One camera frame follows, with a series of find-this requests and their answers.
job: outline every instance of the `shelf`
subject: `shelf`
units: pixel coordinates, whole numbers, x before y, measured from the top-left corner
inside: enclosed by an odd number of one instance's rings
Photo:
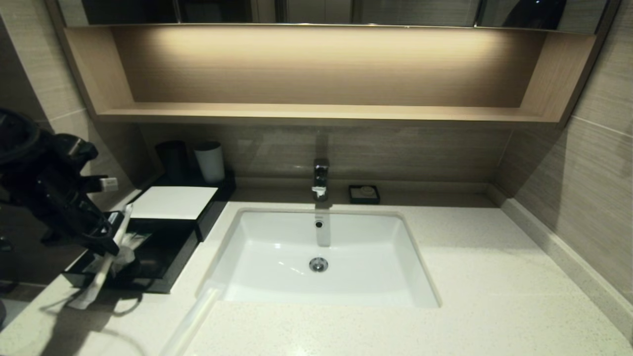
[[[98,114],[104,121],[188,124],[405,124],[434,122],[551,122],[519,108],[240,103],[134,103]]]

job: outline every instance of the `white sink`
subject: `white sink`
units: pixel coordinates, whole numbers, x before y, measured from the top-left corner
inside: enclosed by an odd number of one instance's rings
[[[330,246],[319,246],[317,235]],[[310,268],[316,257],[326,259],[327,270]],[[220,300],[439,307],[397,216],[242,212],[210,276]]]

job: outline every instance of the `chrome faucet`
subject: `chrome faucet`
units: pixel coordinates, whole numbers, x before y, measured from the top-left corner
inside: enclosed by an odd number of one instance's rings
[[[327,200],[327,171],[329,168],[330,161],[327,158],[317,158],[315,160],[315,183],[312,187],[315,201]]]

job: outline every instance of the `mirror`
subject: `mirror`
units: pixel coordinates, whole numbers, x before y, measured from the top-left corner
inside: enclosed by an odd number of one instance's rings
[[[472,27],[479,0],[58,0],[69,27],[316,23]]]
[[[58,0],[66,25],[314,23],[593,34],[608,0]]]
[[[477,25],[593,34],[608,0],[483,0]]]

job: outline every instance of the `white countertop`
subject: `white countertop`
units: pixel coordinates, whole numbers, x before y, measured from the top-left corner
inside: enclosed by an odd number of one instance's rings
[[[615,326],[500,209],[482,196],[468,200],[463,206],[471,207],[331,209],[400,213],[440,308],[220,301],[186,355],[633,355]],[[313,205],[230,202],[172,293],[146,294],[138,304],[116,302],[105,291],[89,310],[62,308],[77,290],[60,276],[0,333],[0,355],[158,355],[196,301],[233,216],[243,208]]]

